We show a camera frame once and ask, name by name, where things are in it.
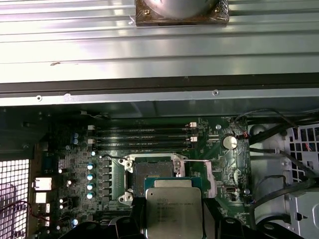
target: ventilation grille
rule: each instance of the ventilation grille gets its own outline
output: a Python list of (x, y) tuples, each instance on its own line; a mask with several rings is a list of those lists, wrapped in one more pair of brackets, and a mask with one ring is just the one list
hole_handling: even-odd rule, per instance
[(27, 205), (14, 204), (27, 201), (29, 160), (0, 162), (0, 239), (23, 239), (26, 237)]
[[(292, 129), (289, 141), (290, 155), (319, 173), (319, 124)], [(292, 165), (293, 181), (300, 182), (305, 173)]]

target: wire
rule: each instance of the wire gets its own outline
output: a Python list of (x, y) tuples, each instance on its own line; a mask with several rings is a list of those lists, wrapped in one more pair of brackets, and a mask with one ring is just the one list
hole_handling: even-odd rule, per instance
[[(257, 153), (270, 153), (270, 154), (277, 154), (274, 149), (258, 149), (258, 148), (249, 148), (251, 152), (257, 152)], [(279, 151), (279, 155), (282, 155), (284, 157), (287, 157), (293, 164), (295, 164), (297, 167), (299, 167), (301, 170), (305, 172), (305, 175), (307, 177), (316, 177), (317, 175), (309, 169), (307, 166), (304, 166), (303, 163), (292, 157), (291, 155), (287, 154), (284, 151)]]
[(31, 215), (32, 217), (35, 217), (35, 218), (44, 220), (44, 221), (46, 221), (46, 222), (52, 222), (51, 220), (46, 219), (46, 218), (44, 218), (44, 217), (42, 217), (42, 216), (40, 216), (40, 215), (35, 215), (35, 214), (32, 212), (32, 205), (31, 205), (31, 203), (29, 203), (29, 202), (27, 202), (27, 201), (16, 201), (16, 202), (10, 203), (10, 204), (4, 206), (3, 208), (1, 208), (1, 209), (0, 209), (0, 213), (2, 213), (2, 212), (5, 211), (6, 209), (8, 209), (8, 208), (10, 208), (10, 207), (13, 207), (13, 206), (15, 206), (15, 205), (17, 205), (17, 204), (19, 204), (19, 203), (27, 204), (27, 206), (28, 206), (28, 213), (29, 213), (29, 215)]
[(254, 114), (254, 113), (258, 113), (258, 112), (265, 112), (265, 111), (271, 111), (271, 112), (276, 113), (282, 119), (284, 119), (286, 122), (288, 122), (290, 125), (292, 125), (296, 129), (298, 129), (298, 126), (294, 122), (292, 122), (289, 118), (287, 118), (282, 113), (280, 113), (280, 112), (278, 112), (277, 110), (274, 110), (274, 109), (258, 109), (258, 110), (254, 110), (254, 111), (249, 111), (249, 112), (243, 113), (242, 115), (239, 115), (239, 116), (237, 116), (234, 119), (234, 125), (244, 134), (245, 137), (248, 137), (248, 133), (242, 127), (240, 127), (239, 124), (237, 123), (238, 120), (240, 118), (244, 117), (244, 116), (247, 116), (247, 115), (250, 115), (250, 114)]
[(122, 160), (127, 160), (127, 158), (124, 157), (118, 157), (118, 156), (112, 156), (110, 154), (104, 154), (103, 156), (101, 155), (100, 158), (105, 158), (105, 157), (109, 157), (109, 158), (113, 158), (113, 159), (122, 159)]
[[(308, 118), (308, 119), (303, 119), (303, 120), (297, 121), (296, 123), (298, 125), (315, 124), (315, 123), (319, 123), (319, 119)], [(283, 131), (289, 129), (290, 127), (291, 127), (291, 125), (287, 124), (287, 123), (282, 123), (282, 124), (276, 125), (275, 127), (272, 127), (264, 132), (260, 132), (259, 134), (250, 137), (249, 144), (253, 145), (255, 143), (266, 140), (266, 139), (270, 138), (271, 136), (274, 136), (280, 132), (283, 132)]]
[(283, 188), (286, 187), (286, 177), (284, 175), (269, 175), (269, 176), (266, 176), (263, 179), (259, 180), (258, 183), (255, 185), (254, 190), (253, 190), (253, 194), (252, 194), (253, 199), (256, 199), (256, 192), (257, 192), (258, 187), (269, 178), (282, 178), (283, 179), (283, 183), (284, 183)]
[(0, 209), (0, 213), (2, 213), (5, 209), (7, 209), (7, 208), (9, 208), (9, 207), (13, 207), (13, 206), (15, 206), (16, 204), (19, 204), (19, 203), (25, 203), (25, 204), (27, 204), (27, 205), (29, 206), (29, 210), (30, 210), (30, 208), (31, 208), (31, 203), (29, 203), (29, 202), (27, 202), (27, 201), (16, 201), (16, 202), (10, 203), (10, 204), (8, 204), (8, 205), (2, 207), (2, 208)]
[[(258, 153), (272, 153), (272, 154), (276, 154), (276, 151), (274, 149), (257, 149), (257, 148), (250, 148), (251, 152), (258, 152)], [(284, 151), (279, 151), (279, 154), (287, 157), (293, 164), (295, 164), (296, 166), (298, 166), (301, 170), (303, 170), (305, 172), (305, 175), (307, 177), (310, 177), (310, 179), (308, 179), (307, 181), (298, 183), (298, 184), (293, 184), (290, 186), (287, 186), (283, 189), (277, 190), (275, 192), (272, 192), (264, 197), (262, 197), (261, 199), (259, 199), (255, 204), (252, 204), (249, 207), (249, 219), (250, 219), (250, 226), (251, 229), (256, 230), (256, 219), (255, 219), (255, 209), (270, 201), (273, 200), (274, 198), (280, 197), (282, 195), (288, 194), (288, 193), (293, 193), (299, 190), (304, 190), (307, 189), (311, 186), (313, 186), (316, 181), (315, 179), (313, 179), (313, 177), (316, 177), (316, 174), (314, 172), (311, 171), (311, 169), (309, 169), (308, 167), (304, 166), (301, 162), (299, 162), (297, 159), (295, 159), (294, 157), (292, 157), (291, 155), (287, 154)]]
[(273, 216), (266, 217), (266, 218), (260, 220), (257, 223), (257, 225), (261, 225), (261, 224), (264, 224), (264, 223), (267, 223), (267, 222), (271, 222), (271, 221), (275, 221), (275, 220), (281, 220), (284, 223), (289, 223), (289, 224), (291, 223), (290, 215), (281, 214), (281, 215), (273, 215)]
[(250, 227), (253, 230), (256, 230), (256, 219), (255, 219), (255, 209), (259, 207), (260, 205), (273, 200), (277, 197), (280, 197), (282, 195), (288, 194), (288, 193), (293, 193), (296, 191), (304, 190), (307, 189), (311, 186), (313, 186), (316, 183), (314, 179), (308, 179), (305, 182), (297, 183), (294, 185), (287, 186), (286, 188), (279, 189), (275, 192), (272, 192), (270, 194), (267, 194), (266, 196), (262, 197), (259, 199), (255, 204), (252, 204), (249, 206), (249, 221), (250, 221)]

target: red wire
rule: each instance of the red wire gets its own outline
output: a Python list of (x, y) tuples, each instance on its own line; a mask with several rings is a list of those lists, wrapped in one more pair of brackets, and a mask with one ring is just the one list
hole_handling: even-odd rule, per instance
[(312, 151), (307, 143), (306, 143), (306, 148), (307, 148), (308, 151)]
[(12, 206), (14, 206), (14, 205), (16, 205), (16, 204), (18, 204), (18, 203), (25, 203), (25, 204), (28, 205), (28, 207), (29, 207), (29, 215), (31, 215), (31, 216), (33, 216), (33, 217), (35, 217), (35, 218), (44, 220), (44, 221), (46, 221), (46, 222), (53, 222), (53, 221), (48, 220), (48, 219), (46, 219), (46, 218), (44, 218), (44, 217), (42, 217), (42, 216), (33, 214), (31, 203), (29, 203), (29, 202), (27, 202), (27, 201), (16, 201), (16, 202), (14, 202), (14, 203), (10, 203), (10, 204), (6, 205), (5, 207), (1, 208), (1, 209), (0, 209), (0, 213), (3, 212), (5, 209), (7, 209), (7, 208), (9, 208), (9, 207), (12, 207)]

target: motherboard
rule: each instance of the motherboard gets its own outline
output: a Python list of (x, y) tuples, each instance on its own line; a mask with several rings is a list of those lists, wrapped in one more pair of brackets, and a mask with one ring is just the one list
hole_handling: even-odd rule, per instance
[[(190, 179), (203, 198), (217, 200), (224, 216), (249, 224), (249, 143), (232, 122), (232, 117), (96, 119), (52, 126), (54, 149), (42, 164), (55, 175), (50, 204), (58, 223), (47, 225), (51, 233), (62, 235), (86, 221), (107, 226), (112, 218), (128, 216), (134, 198), (145, 197), (161, 178)], [(244, 120), (239, 123), (247, 130)]]

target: metal side panel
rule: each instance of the metal side panel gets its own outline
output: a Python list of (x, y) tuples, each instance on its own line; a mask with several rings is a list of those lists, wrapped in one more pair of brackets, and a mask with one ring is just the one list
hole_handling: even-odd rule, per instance
[(318, 0), (230, 0), (227, 26), (135, 26), (134, 0), (0, 0), (0, 82), (318, 71)]

